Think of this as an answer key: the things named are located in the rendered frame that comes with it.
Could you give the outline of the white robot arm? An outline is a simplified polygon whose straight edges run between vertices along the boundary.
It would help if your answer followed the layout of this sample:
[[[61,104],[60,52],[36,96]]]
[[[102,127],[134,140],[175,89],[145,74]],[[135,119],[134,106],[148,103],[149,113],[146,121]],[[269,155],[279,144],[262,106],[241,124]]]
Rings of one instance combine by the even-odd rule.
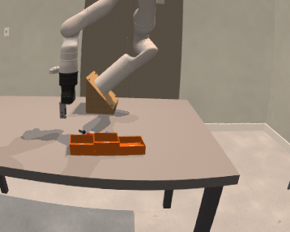
[[[99,0],[77,15],[65,21],[60,29],[63,35],[61,60],[78,58],[78,43],[80,31],[97,20],[105,17],[119,0]],[[138,0],[139,8],[135,11],[133,48],[137,57],[124,54],[111,67],[104,71],[95,84],[102,93],[107,94],[121,83],[133,71],[154,58],[158,52],[151,42],[148,33],[155,27],[156,0]],[[145,35],[145,33],[147,33]]]

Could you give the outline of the orange rack of bins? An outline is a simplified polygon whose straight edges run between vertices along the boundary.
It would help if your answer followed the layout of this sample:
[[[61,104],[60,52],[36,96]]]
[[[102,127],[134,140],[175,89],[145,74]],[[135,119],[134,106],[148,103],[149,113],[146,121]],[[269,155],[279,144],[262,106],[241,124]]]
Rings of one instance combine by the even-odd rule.
[[[104,143],[97,143],[97,141]],[[145,155],[146,145],[141,144],[145,145],[141,136],[118,136],[117,133],[70,135],[70,154],[85,156]]]

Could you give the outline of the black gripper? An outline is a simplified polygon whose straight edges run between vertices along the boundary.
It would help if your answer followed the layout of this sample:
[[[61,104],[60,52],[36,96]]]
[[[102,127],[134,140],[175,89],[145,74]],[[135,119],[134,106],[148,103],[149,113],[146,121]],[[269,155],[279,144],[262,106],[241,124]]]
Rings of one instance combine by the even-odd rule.
[[[60,118],[65,118],[66,105],[75,100],[75,85],[78,84],[78,59],[61,60],[59,67],[49,69],[50,74],[59,73],[59,85],[62,88],[59,102]]]

